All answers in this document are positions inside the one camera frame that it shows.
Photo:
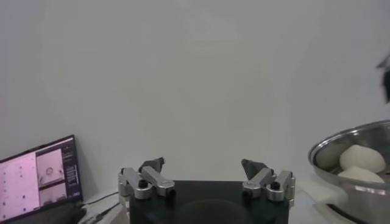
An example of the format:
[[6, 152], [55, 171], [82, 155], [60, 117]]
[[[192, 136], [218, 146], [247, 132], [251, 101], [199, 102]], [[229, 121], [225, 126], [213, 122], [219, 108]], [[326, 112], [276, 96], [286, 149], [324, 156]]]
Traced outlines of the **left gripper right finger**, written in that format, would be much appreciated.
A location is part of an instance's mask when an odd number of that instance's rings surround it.
[[241, 165], [247, 176], [242, 190], [245, 202], [260, 198], [262, 193], [271, 202], [295, 202], [296, 178], [291, 171], [276, 174], [264, 163], [249, 159], [242, 159]]

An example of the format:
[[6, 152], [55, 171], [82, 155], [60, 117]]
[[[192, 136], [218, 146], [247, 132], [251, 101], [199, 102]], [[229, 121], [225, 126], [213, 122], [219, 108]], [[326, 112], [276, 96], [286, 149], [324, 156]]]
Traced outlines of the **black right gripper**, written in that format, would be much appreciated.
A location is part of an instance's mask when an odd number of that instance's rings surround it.
[[390, 102], [390, 70], [385, 70], [383, 73], [382, 87], [385, 94], [385, 102]]

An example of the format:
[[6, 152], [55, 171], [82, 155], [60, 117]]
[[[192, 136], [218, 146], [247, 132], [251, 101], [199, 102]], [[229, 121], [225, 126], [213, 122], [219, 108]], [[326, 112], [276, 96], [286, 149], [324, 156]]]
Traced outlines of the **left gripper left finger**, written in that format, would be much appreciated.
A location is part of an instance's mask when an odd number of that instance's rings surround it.
[[134, 196], [137, 200], [148, 200], [153, 194], [167, 200], [176, 195], [173, 180], [165, 178], [161, 170], [163, 157], [145, 161], [138, 169], [125, 167], [118, 174], [118, 193], [122, 197]]

